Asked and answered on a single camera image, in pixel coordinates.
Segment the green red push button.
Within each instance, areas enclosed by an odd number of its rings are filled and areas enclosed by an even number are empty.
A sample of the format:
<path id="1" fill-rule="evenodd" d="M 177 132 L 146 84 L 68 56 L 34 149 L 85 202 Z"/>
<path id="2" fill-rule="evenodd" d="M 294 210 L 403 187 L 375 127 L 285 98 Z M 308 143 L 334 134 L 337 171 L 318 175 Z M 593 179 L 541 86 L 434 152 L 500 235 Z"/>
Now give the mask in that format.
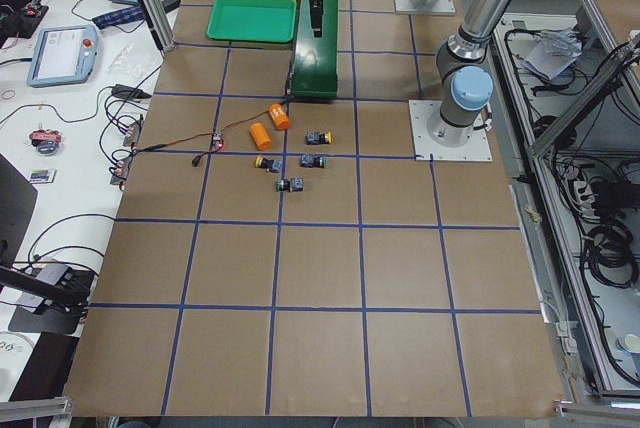
<path id="1" fill-rule="evenodd" d="M 278 180 L 276 182 L 278 192 L 302 192 L 304 190 L 304 180 L 300 177 L 291 177 Z"/>

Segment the yellow mushroom push button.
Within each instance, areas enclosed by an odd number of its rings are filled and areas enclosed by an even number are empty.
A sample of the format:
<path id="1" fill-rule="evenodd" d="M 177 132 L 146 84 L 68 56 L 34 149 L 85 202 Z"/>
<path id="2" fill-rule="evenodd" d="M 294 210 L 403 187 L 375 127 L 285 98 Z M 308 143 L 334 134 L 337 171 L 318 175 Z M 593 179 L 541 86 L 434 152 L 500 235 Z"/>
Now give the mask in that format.
<path id="1" fill-rule="evenodd" d="M 332 143 L 331 132 L 307 132 L 305 136 L 307 145 L 330 145 Z"/>

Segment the clear plastic bag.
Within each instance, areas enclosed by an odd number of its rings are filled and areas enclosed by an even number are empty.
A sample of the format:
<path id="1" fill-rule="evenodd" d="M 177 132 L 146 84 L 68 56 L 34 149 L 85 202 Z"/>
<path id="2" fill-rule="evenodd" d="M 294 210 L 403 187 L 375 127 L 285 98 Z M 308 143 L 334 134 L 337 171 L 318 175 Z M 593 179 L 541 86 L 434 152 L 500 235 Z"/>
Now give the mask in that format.
<path id="1" fill-rule="evenodd" d="M 156 67 L 157 58 L 153 50 L 141 44 L 129 43 L 116 55 L 107 72 L 111 75 L 127 76 L 140 81 Z"/>

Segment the green plastic tray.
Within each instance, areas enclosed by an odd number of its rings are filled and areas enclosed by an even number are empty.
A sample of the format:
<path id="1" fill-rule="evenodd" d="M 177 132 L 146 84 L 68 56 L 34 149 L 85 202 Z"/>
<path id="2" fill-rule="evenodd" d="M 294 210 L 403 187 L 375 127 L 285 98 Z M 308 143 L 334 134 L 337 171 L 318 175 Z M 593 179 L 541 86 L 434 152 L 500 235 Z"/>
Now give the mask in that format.
<path id="1" fill-rule="evenodd" d="M 213 40 L 288 43 L 296 22 L 295 0 L 216 0 L 206 29 Z"/>

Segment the plain orange cylinder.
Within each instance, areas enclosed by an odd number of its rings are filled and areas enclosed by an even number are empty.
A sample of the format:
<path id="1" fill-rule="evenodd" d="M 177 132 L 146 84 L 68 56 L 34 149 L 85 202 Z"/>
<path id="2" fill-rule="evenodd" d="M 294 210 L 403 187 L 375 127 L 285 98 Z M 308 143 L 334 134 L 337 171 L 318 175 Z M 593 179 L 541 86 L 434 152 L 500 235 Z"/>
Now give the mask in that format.
<path id="1" fill-rule="evenodd" d="M 272 147 L 272 139 L 262 123 L 251 124 L 249 133 L 257 150 L 266 151 Z"/>

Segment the teach pendant near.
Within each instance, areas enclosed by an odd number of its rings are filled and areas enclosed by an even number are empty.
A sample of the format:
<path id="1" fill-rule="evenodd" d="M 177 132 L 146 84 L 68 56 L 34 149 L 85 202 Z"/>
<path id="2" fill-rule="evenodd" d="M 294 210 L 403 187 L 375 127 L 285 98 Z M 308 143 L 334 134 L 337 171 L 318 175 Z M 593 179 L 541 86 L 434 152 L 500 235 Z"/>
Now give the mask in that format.
<path id="1" fill-rule="evenodd" d="M 33 88 L 80 84 L 93 71 L 99 36 L 91 25 L 40 31 L 26 83 Z"/>

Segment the orange cylinder with 4680 print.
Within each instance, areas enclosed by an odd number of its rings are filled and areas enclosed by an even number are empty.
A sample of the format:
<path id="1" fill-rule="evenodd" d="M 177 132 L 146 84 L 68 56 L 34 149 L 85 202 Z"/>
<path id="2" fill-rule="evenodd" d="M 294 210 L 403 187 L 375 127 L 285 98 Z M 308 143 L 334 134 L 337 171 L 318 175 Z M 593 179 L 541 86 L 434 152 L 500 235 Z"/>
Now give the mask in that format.
<path id="1" fill-rule="evenodd" d="M 285 107 L 280 103 L 273 103 L 268 108 L 268 114 L 273 122 L 274 127 L 279 131 L 288 130 L 291 122 Z"/>

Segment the crumpled white paper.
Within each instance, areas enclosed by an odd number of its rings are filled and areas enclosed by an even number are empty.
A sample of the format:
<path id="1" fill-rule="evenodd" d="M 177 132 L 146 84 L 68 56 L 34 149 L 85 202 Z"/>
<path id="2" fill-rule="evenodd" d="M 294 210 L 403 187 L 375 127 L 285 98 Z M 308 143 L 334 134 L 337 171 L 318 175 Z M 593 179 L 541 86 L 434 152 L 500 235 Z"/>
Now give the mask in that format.
<path id="1" fill-rule="evenodd" d="M 534 38 L 537 44 L 522 65 L 546 81 L 558 77 L 582 54 L 582 42 L 572 29 L 541 30 L 534 33 Z"/>

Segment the small motor controller board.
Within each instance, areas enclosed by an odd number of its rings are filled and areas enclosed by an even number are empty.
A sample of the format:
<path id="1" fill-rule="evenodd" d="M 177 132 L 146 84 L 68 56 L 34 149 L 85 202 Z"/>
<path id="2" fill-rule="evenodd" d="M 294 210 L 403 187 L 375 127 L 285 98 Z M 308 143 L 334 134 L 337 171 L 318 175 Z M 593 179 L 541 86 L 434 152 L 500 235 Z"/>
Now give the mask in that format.
<path id="1" fill-rule="evenodd" d="M 212 137 L 212 146 L 211 149 L 213 151 L 219 151 L 224 147 L 224 137 L 222 133 L 215 133 Z"/>

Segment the black power adapter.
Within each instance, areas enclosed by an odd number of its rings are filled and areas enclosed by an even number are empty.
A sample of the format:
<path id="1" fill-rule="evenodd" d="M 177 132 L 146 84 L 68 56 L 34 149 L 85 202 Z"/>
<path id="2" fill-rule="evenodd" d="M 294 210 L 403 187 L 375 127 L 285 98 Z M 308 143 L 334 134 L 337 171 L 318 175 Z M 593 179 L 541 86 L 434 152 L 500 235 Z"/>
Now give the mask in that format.
<path id="1" fill-rule="evenodd" d="M 123 84 L 114 85 L 111 88 L 111 95 L 117 99 L 130 101 L 148 100 L 152 97 L 151 94 L 145 92 L 140 88 L 135 88 Z"/>

